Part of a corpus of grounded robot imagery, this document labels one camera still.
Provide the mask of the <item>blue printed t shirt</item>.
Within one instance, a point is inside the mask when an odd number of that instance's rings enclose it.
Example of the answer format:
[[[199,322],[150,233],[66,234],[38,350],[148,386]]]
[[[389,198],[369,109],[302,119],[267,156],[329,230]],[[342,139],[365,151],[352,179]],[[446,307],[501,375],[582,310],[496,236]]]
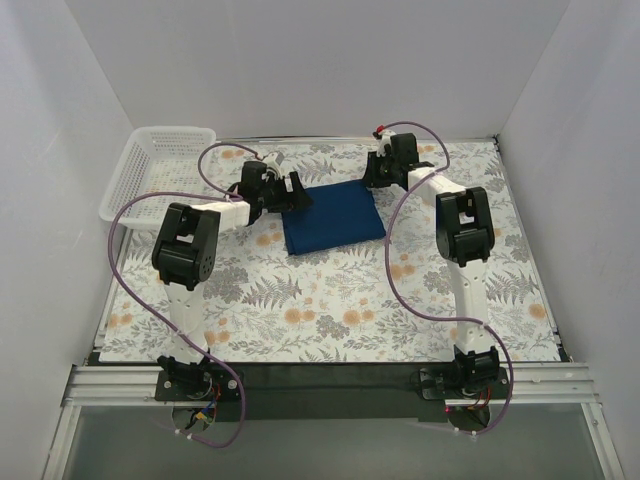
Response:
[[[360,180],[311,187],[306,193],[313,201],[310,207],[282,214],[290,256],[386,236],[373,195]]]

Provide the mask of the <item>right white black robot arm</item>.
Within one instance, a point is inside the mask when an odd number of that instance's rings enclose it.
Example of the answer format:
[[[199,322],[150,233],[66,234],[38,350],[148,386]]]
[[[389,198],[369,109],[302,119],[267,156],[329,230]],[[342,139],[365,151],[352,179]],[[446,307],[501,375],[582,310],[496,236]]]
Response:
[[[401,187],[435,208],[435,240],[451,277],[457,336],[450,364],[425,373],[424,382],[439,391],[456,390],[475,397],[499,377],[496,340],[488,330],[487,263],[495,245],[489,200],[481,187],[465,187],[440,168],[419,159],[412,133],[386,126],[373,133],[378,145],[368,153],[362,181],[368,188]]]

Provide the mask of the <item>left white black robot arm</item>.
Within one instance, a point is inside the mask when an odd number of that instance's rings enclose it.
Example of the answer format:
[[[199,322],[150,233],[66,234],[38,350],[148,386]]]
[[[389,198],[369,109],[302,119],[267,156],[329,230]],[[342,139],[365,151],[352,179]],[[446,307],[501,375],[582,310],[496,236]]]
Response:
[[[268,161],[248,161],[229,197],[201,205],[172,203],[152,253],[164,284],[176,337],[161,364],[198,364],[209,352],[203,314],[204,283],[211,276],[219,234],[250,226],[264,212],[304,211],[313,205],[296,171],[283,174]]]

